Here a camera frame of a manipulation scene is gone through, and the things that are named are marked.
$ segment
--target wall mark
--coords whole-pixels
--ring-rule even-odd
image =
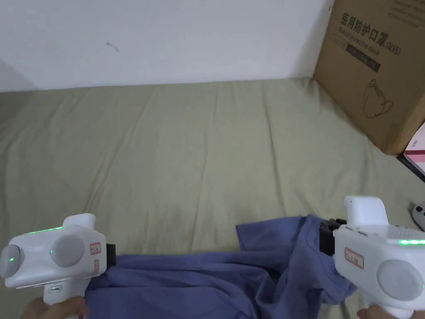
[[[117,53],[119,52],[118,47],[117,47],[117,46],[114,46],[111,42],[106,41],[106,45],[107,45],[107,46],[111,46],[111,47],[113,47]]]

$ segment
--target gripper handle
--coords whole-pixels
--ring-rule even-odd
[[[90,278],[86,278],[47,284],[44,286],[43,302],[51,306],[72,297],[84,297],[89,282]],[[78,319],[78,316],[70,316],[67,319]]]

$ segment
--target small white button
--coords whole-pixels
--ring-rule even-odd
[[[57,285],[49,288],[49,293],[62,291],[62,285]]]

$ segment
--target finger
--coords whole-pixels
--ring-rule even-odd
[[[21,319],[39,318],[48,309],[48,305],[43,302],[43,298],[37,298],[29,302],[22,313]]]
[[[380,306],[373,305],[368,309],[361,309],[357,312],[360,319],[395,319],[388,312],[383,310]]]
[[[73,315],[86,315],[88,308],[83,297],[73,297],[54,304],[45,313],[45,319],[66,319]]]
[[[425,311],[415,311],[412,319],[425,319]]]

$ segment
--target blue fabric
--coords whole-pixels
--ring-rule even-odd
[[[239,225],[240,252],[119,256],[86,291],[90,318],[316,318],[356,290],[319,251],[320,222]]]

